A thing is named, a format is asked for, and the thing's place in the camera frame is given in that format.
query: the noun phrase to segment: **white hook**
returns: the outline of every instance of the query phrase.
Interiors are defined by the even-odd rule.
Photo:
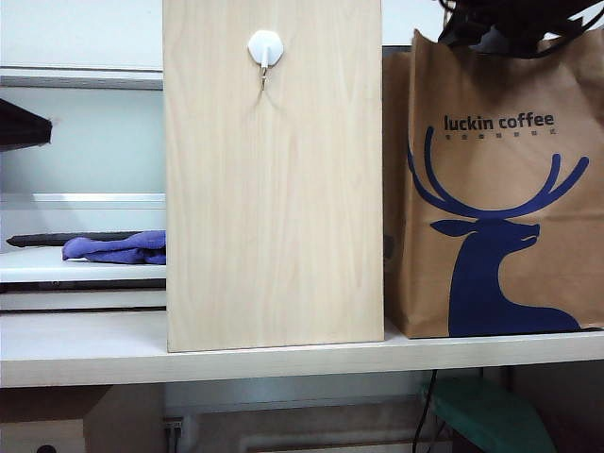
[[[274,31],[258,30],[247,44],[252,59],[260,65],[260,88],[264,91],[268,68],[283,55],[283,42]]]

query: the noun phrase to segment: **deer head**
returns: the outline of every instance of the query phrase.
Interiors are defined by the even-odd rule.
[[[489,247],[488,251],[492,255],[499,255],[500,258],[511,252],[532,246],[537,242],[539,236],[539,225],[516,224],[505,219],[529,214],[550,205],[575,185],[589,164],[589,159],[582,157],[570,175],[558,187],[554,188],[561,164],[560,154],[554,154],[549,176],[545,180],[544,186],[529,201],[515,208],[505,210],[480,210],[454,198],[437,179],[432,169],[431,145],[433,133],[433,127],[429,127],[426,131],[424,159],[428,181],[436,194],[431,193],[422,185],[422,181],[415,171],[413,154],[408,148],[409,168],[413,176],[415,189],[422,198],[436,208],[477,220],[473,222],[441,220],[432,223],[431,226],[447,236],[465,236],[469,234],[470,237],[466,241],[483,242],[483,246]]]

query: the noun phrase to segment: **luckin coffee logo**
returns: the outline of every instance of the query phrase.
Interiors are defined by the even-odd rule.
[[[424,166],[431,189],[424,186],[415,171],[413,154],[408,148],[413,185],[419,195],[435,208],[474,219],[443,219],[430,224],[446,236],[464,238],[451,277],[449,334],[465,337],[579,329],[577,320],[565,311],[520,305],[509,300],[499,284],[499,268],[507,255],[535,245],[539,238],[539,225],[526,225],[509,219],[531,214],[556,202],[577,184],[589,165],[589,159],[579,159],[570,174],[556,184],[562,159],[559,154],[554,154],[543,187],[530,200],[514,208],[484,210],[455,198],[439,182],[432,168],[433,132],[429,127],[424,141]]]
[[[512,129],[513,136],[518,137],[520,136],[520,132],[517,129],[525,127],[531,129],[531,135],[538,134],[538,127],[547,127],[550,134],[556,133],[554,115],[537,115],[532,111],[520,112],[515,116],[504,116],[496,119],[482,118],[480,115],[468,115],[463,118],[451,118],[449,115],[445,115],[443,123],[445,131],[485,131],[496,129],[498,131],[496,133],[497,138],[502,137],[502,131],[505,129]],[[479,139],[484,139],[484,137],[483,133],[478,134]],[[446,134],[446,138],[450,140],[451,135]],[[467,134],[463,134],[462,138],[467,139]]]

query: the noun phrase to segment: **black object on wall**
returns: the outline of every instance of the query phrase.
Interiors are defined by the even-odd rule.
[[[438,41],[449,46],[470,45],[482,53],[507,57],[545,57],[596,24],[604,8],[585,24],[583,18],[570,18],[600,1],[439,0],[452,15]],[[538,43],[547,32],[561,38],[539,51]]]
[[[0,99],[0,151],[50,143],[50,121]]]

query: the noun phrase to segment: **folded cloth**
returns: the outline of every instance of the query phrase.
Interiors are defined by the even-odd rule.
[[[63,246],[63,260],[70,258],[121,264],[165,264],[166,232],[144,231],[121,241],[73,238]]]

